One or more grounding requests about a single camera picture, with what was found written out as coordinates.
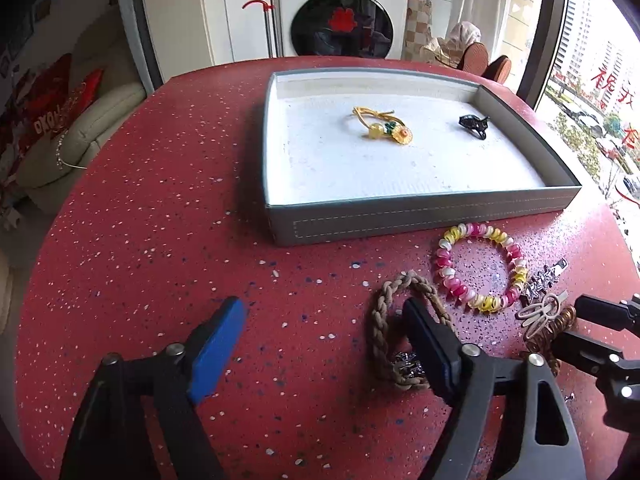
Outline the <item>white washing machine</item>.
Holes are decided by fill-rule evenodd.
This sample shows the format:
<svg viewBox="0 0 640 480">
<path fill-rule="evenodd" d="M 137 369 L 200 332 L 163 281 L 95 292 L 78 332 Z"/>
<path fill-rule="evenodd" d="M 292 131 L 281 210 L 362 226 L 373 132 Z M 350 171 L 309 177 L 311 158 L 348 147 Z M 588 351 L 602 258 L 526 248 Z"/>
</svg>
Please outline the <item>white washing machine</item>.
<svg viewBox="0 0 640 480">
<path fill-rule="evenodd" d="M 285 56 L 398 60 L 408 0 L 278 0 Z"/>
</svg>

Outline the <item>right brown slipper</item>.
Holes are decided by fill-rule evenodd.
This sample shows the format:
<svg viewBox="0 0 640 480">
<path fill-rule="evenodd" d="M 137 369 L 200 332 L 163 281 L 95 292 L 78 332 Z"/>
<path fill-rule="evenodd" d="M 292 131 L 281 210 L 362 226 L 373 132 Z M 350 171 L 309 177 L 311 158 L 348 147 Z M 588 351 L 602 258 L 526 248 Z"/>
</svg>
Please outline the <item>right brown slipper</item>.
<svg viewBox="0 0 640 480">
<path fill-rule="evenodd" d="M 511 73 L 512 61 L 506 55 L 500 55 L 491 62 L 486 70 L 482 73 L 482 77 L 491 81 L 504 84 Z"/>
</svg>

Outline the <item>brown slipper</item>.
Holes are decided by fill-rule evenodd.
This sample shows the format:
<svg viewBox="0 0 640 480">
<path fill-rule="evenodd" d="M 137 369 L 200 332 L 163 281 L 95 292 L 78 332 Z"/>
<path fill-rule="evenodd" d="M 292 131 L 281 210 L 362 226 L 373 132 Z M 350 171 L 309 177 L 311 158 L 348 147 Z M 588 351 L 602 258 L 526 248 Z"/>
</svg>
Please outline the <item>brown slipper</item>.
<svg viewBox="0 0 640 480">
<path fill-rule="evenodd" d="M 512 61 L 506 55 L 500 55 L 491 62 L 486 70 L 482 73 L 482 77 L 491 81 L 504 84 L 511 73 Z"/>
<path fill-rule="evenodd" d="M 484 44 L 474 42 L 467 47 L 457 65 L 462 72 L 482 76 L 489 65 L 489 53 Z"/>
</svg>

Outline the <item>left brown slipper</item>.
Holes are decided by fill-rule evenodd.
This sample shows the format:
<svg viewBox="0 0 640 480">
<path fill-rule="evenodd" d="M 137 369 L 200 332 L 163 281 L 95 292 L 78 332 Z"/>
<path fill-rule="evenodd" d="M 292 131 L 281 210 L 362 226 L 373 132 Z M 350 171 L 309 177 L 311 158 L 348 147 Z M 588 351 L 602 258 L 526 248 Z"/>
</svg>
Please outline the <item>left brown slipper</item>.
<svg viewBox="0 0 640 480">
<path fill-rule="evenodd" d="M 484 44 L 474 42 L 467 47 L 457 65 L 462 72 L 482 76 L 489 65 L 489 53 Z"/>
</svg>

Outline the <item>cream sofa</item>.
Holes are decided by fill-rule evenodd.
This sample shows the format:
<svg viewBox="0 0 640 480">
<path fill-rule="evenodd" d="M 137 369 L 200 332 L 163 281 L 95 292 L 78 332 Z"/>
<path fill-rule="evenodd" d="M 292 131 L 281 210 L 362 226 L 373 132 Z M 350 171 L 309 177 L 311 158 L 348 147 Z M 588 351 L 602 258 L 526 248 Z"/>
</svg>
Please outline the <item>cream sofa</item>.
<svg viewBox="0 0 640 480">
<path fill-rule="evenodd" d="M 90 162 L 146 98 L 117 6 L 92 22 L 74 45 L 70 83 L 104 67 L 98 98 L 54 139 L 44 136 L 17 167 L 16 183 L 47 214 L 56 214 Z"/>
</svg>

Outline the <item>silver rhinestone hair clip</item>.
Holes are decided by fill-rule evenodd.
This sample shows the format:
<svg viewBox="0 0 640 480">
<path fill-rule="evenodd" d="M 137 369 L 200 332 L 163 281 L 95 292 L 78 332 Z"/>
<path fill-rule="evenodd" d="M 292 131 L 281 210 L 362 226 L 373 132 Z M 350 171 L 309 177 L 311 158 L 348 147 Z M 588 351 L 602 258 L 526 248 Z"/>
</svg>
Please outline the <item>silver rhinestone hair clip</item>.
<svg viewBox="0 0 640 480">
<path fill-rule="evenodd" d="M 520 296 L 521 305 L 528 307 L 536 302 L 541 302 L 544 296 L 550 292 L 553 285 L 559 281 L 559 276 L 567 269 L 568 262 L 561 258 L 552 266 L 546 264 L 541 270 L 533 273 L 525 282 Z"/>
</svg>

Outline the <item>pink cloth on rack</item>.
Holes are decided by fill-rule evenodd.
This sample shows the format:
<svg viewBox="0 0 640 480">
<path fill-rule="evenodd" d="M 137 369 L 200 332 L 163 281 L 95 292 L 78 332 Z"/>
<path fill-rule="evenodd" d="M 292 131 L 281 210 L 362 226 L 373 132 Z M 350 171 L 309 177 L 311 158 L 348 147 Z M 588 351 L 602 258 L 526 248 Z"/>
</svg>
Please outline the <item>pink cloth on rack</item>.
<svg viewBox="0 0 640 480">
<path fill-rule="evenodd" d="M 446 37 L 432 38 L 420 50 L 423 62 L 456 68 L 467 47 L 482 41 L 480 29 L 471 22 L 455 24 Z"/>
</svg>

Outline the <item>grey jewelry tray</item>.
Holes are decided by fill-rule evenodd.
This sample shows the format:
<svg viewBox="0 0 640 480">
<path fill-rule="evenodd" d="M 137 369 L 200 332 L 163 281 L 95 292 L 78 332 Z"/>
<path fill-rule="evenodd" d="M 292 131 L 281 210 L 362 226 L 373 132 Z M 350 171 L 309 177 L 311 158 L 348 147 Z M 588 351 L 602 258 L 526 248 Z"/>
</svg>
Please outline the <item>grey jewelry tray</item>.
<svg viewBox="0 0 640 480">
<path fill-rule="evenodd" d="M 459 125 L 489 117 L 486 139 Z M 501 84 L 410 70 L 272 75 L 262 188 L 282 246 L 546 214 L 578 177 Z"/>
</svg>

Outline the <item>black hair claw clip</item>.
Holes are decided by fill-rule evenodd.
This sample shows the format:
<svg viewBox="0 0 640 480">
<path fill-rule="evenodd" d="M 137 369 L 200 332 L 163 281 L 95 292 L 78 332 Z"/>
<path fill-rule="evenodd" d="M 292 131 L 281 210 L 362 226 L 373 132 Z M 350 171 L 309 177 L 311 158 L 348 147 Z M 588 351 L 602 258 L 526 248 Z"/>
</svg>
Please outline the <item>black hair claw clip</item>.
<svg viewBox="0 0 640 480">
<path fill-rule="evenodd" d="M 463 115 L 459 118 L 459 125 L 469 132 L 472 132 L 474 136 L 480 140 L 486 139 L 486 131 L 488 129 L 489 117 L 480 118 L 473 114 Z"/>
</svg>

